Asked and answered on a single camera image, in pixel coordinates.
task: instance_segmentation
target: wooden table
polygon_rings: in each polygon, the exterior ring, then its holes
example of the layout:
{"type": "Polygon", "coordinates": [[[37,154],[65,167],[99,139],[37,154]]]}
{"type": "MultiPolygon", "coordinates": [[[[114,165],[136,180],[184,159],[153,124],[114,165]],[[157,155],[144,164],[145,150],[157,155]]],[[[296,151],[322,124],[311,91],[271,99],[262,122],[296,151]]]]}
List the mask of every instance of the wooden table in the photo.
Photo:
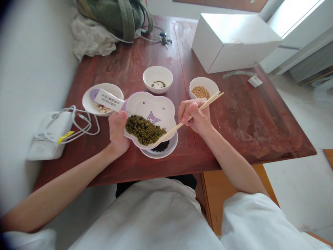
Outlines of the wooden table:
{"type": "MultiPolygon", "coordinates": [[[[192,79],[204,76],[217,83],[224,95],[211,107],[214,127],[240,152],[250,164],[267,163],[315,155],[316,150],[298,125],[290,110],[260,66],[256,72],[264,82],[253,88],[248,76],[224,73],[206,74],[191,45],[196,20],[154,16],[155,25],[167,30],[173,40],[167,50],[161,43],[136,39],[134,44],[117,44],[109,56],[84,57],[76,72],[65,107],[76,105],[82,109],[82,96],[99,83],[113,83],[120,87],[125,98],[138,91],[148,91],[142,74],[153,65],[167,67],[173,73],[173,85],[163,94],[177,109],[189,99],[188,87],[192,79]]],[[[84,135],[66,145],[60,159],[44,161],[35,189],[100,152],[109,143],[108,119],[99,117],[98,135],[84,135]]],[[[175,151],[163,159],[150,159],[131,144],[128,151],[99,174],[90,186],[107,185],[164,176],[199,173],[220,169],[202,138],[190,128],[178,130],[175,151]]]]}

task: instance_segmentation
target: keys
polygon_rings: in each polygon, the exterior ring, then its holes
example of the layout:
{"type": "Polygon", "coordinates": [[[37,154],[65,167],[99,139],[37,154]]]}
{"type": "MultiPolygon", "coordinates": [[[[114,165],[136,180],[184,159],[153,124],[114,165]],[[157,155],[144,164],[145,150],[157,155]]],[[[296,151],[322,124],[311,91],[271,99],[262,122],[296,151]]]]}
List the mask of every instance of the keys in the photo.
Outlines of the keys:
{"type": "Polygon", "coordinates": [[[165,37],[162,37],[162,44],[164,44],[165,45],[165,47],[166,47],[166,49],[169,49],[168,48],[168,46],[167,46],[167,44],[168,44],[168,41],[167,41],[167,39],[165,38],[165,37]]]}
{"type": "Polygon", "coordinates": [[[160,32],[160,37],[167,37],[166,35],[167,35],[166,32],[160,32]]]}
{"type": "Polygon", "coordinates": [[[158,41],[160,41],[160,42],[162,42],[162,44],[164,44],[164,46],[166,47],[166,49],[169,49],[169,47],[168,47],[168,42],[169,43],[172,43],[172,40],[171,39],[167,39],[167,33],[166,32],[161,32],[160,33],[160,36],[155,36],[155,38],[158,40],[158,41]]]}

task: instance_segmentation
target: white cable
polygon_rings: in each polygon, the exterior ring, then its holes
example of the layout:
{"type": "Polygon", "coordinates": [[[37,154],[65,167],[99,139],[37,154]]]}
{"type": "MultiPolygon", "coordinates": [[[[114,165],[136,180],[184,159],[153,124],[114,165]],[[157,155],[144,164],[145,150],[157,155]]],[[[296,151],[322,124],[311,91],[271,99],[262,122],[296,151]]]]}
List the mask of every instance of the white cable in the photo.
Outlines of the white cable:
{"type": "Polygon", "coordinates": [[[66,137],[66,141],[65,142],[61,142],[60,144],[66,144],[66,143],[69,143],[77,138],[79,138],[80,136],[82,136],[83,134],[88,134],[88,135],[97,135],[99,132],[100,132],[100,125],[98,123],[98,120],[97,120],[97,117],[96,115],[93,115],[96,119],[96,124],[97,124],[97,132],[96,133],[90,133],[88,132],[91,127],[92,127],[92,124],[91,124],[91,117],[90,117],[90,113],[88,111],[85,111],[85,110],[80,110],[80,109],[76,109],[76,106],[73,105],[71,106],[70,108],[64,108],[62,109],[61,111],[59,111],[55,117],[52,118],[52,120],[45,126],[44,130],[43,130],[43,135],[44,137],[39,137],[38,136],[38,132],[35,133],[35,138],[38,138],[38,139],[41,139],[41,140],[45,140],[47,139],[48,141],[51,141],[53,143],[58,143],[58,141],[55,141],[54,139],[52,139],[51,137],[49,137],[48,135],[48,128],[51,126],[51,124],[61,115],[61,113],[63,112],[67,112],[69,110],[72,110],[72,122],[73,124],[79,129],[78,132],[66,137]],[[83,113],[87,113],[88,114],[88,118],[86,118],[85,116],[81,115],[81,114],[78,114],[78,116],[82,119],[82,120],[85,120],[88,124],[87,126],[85,126],[84,128],[81,128],[75,121],[75,113],[76,112],[83,112],[83,113]]]}
{"type": "Polygon", "coordinates": [[[149,40],[143,36],[139,36],[139,37],[143,38],[144,40],[150,41],[150,42],[160,42],[160,40],[149,40]]]}
{"type": "MultiPolygon", "coordinates": [[[[160,27],[158,27],[158,26],[154,26],[154,27],[160,29],[160,30],[163,31],[163,32],[166,32],[164,29],[162,29],[162,28],[160,28],[160,27]]],[[[118,40],[121,41],[121,42],[124,42],[124,43],[134,43],[134,42],[128,42],[128,41],[122,40],[122,39],[120,39],[119,37],[117,37],[116,35],[112,34],[111,32],[110,32],[110,34],[111,34],[114,38],[118,39],[118,40]]],[[[150,42],[160,42],[160,40],[150,40],[150,39],[147,39],[147,38],[145,38],[145,37],[143,37],[143,36],[141,36],[141,35],[139,35],[139,37],[143,38],[144,40],[150,41],[150,42]]]]}

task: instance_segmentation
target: forearm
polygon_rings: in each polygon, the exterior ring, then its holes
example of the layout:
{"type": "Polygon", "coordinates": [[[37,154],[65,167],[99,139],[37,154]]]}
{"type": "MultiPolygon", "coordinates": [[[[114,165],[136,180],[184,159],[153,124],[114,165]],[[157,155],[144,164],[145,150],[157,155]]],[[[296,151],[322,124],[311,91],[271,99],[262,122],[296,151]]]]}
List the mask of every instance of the forearm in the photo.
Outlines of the forearm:
{"type": "Polygon", "coordinates": [[[239,192],[268,193],[253,167],[213,127],[202,136],[231,184],[239,192]]]}
{"type": "Polygon", "coordinates": [[[87,185],[119,156],[111,146],[50,181],[2,218],[5,231],[35,231],[61,213],[87,185]]]}

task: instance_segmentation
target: person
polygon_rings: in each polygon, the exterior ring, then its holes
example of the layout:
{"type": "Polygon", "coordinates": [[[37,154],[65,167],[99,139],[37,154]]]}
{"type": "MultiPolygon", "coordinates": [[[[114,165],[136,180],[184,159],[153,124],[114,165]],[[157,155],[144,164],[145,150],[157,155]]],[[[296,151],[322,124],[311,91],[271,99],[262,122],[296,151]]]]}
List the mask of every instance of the person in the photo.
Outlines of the person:
{"type": "MultiPolygon", "coordinates": [[[[204,139],[238,191],[224,203],[222,237],[214,234],[195,191],[170,178],[128,185],[70,249],[314,249],[270,199],[251,165],[212,126],[206,99],[181,103],[179,122],[204,139]]],[[[50,181],[5,214],[5,238],[14,249],[54,249],[55,232],[38,232],[66,208],[109,164],[126,152],[124,111],[109,117],[110,144],[50,181]]]]}

